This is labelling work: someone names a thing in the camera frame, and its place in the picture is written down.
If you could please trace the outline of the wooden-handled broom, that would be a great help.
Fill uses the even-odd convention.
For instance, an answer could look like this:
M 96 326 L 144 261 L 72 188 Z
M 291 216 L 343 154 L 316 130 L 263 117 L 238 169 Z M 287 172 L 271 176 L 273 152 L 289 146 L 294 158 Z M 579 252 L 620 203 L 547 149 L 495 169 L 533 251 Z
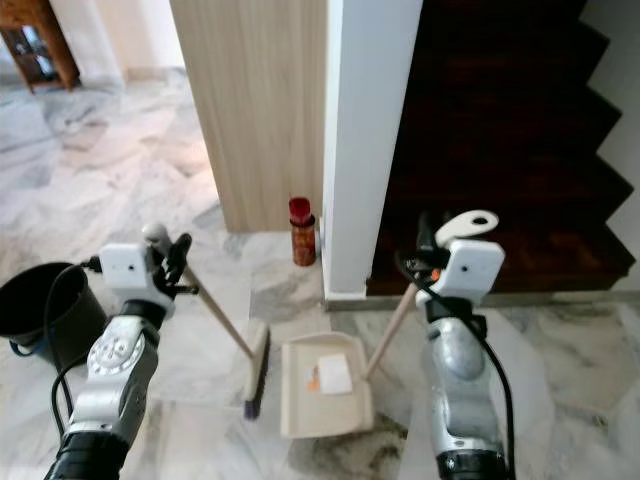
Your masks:
M 151 248 L 151 241 L 164 241 L 166 243 L 166 261 L 168 266 L 168 253 L 170 244 L 174 241 L 163 224 L 148 224 L 142 228 L 143 241 Z M 271 351 L 270 326 L 261 324 L 259 330 L 252 337 L 247 337 L 241 330 L 233 325 L 233 321 L 219 305 L 215 297 L 201 282 L 195 270 L 187 266 L 187 273 L 184 275 L 182 284 L 197 285 L 198 293 L 195 294 L 204 303 L 207 311 L 218 321 L 224 332 L 233 339 L 239 352 L 242 353 L 248 362 L 246 379 L 242 389 L 243 416 L 244 419 L 255 421 L 259 419 L 262 411 L 262 398 L 265 396 L 266 384 L 268 384 L 269 360 Z

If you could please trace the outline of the dark wooden staircase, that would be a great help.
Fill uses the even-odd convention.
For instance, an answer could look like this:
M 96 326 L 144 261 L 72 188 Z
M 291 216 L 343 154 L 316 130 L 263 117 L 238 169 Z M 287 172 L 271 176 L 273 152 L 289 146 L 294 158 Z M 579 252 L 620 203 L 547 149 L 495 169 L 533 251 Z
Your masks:
M 621 111 L 589 87 L 588 0 L 422 0 L 367 293 L 397 294 L 419 220 L 488 210 L 498 293 L 607 291 L 635 257 L 608 227 L 634 188 L 599 156 Z

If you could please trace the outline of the light wooden panel cabinet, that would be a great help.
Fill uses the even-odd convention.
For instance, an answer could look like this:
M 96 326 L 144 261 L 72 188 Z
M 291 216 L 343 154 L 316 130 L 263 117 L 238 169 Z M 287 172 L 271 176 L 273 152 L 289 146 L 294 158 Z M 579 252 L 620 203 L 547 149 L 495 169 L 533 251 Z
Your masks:
M 329 0 L 169 0 L 229 232 L 321 205 Z

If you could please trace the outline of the black plastic bucket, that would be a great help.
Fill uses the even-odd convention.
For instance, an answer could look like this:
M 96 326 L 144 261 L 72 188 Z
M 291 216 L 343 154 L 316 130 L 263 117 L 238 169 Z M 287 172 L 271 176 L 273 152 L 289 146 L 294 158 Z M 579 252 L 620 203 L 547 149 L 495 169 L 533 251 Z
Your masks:
M 86 271 L 73 262 L 20 271 L 1 285 L 0 307 L 0 335 L 10 351 L 60 369 L 84 355 L 108 323 Z

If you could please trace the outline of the red spray can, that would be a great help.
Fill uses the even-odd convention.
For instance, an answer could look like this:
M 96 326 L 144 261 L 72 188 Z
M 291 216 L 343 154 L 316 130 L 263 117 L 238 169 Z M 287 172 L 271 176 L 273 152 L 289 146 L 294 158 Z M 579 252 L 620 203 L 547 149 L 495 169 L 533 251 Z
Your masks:
M 289 224 L 291 224 L 292 260 L 294 265 L 308 268 L 317 261 L 316 216 L 306 197 L 289 198 Z

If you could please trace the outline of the dark wooden glass-door cabinet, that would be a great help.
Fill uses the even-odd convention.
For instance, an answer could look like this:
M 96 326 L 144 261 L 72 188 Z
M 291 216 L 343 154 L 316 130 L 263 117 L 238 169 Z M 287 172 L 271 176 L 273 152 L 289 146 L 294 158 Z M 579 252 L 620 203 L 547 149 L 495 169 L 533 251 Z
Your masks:
M 81 82 L 50 0 L 0 0 L 0 35 L 29 92 Z

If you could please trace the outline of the beige long-handled dustpan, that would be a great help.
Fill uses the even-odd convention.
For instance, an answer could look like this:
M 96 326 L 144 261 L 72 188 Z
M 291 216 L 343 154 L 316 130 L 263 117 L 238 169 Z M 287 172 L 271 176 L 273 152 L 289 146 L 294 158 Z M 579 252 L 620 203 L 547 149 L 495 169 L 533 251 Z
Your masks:
M 488 241 L 484 234 L 492 232 L 498 224 L 499 218 L 494 212 L 462 212 L 436 228 L 436 241 L 439 232 L 448 234 L 449 243 L 460 239 Z M 436 271 L 436 282 L 442 270 Z M 493 372 L 497 372 L 500 381 L 506 380 L 506 375 L 486 340 L 488 326 L 484 317 L 475 312 L 479 303 L 440 296 L 434 284 L 429 291 L 419 291 L 408 284 L 371 355 L 366 355 L 360 339 L 340 332 L 300 335 L 283 344 L 282 435 L 285 438 L 339 436 L 370 429 L 374 425 L 372 372 L 378 369 L 390 340 L 401 329 L 407 315 L 416 310 L 428 323 L 425 374 L 430 381 L 429 404 L 434 415 L 436 447 L 442 451 L 498 451 L 499 415 L 490 380 Z M 335 353 L 347 356 L 352 392 L 344 396 L 324 396 L 320 390 L 306 390 L 308 369 L 316 365 L 317 358 Z

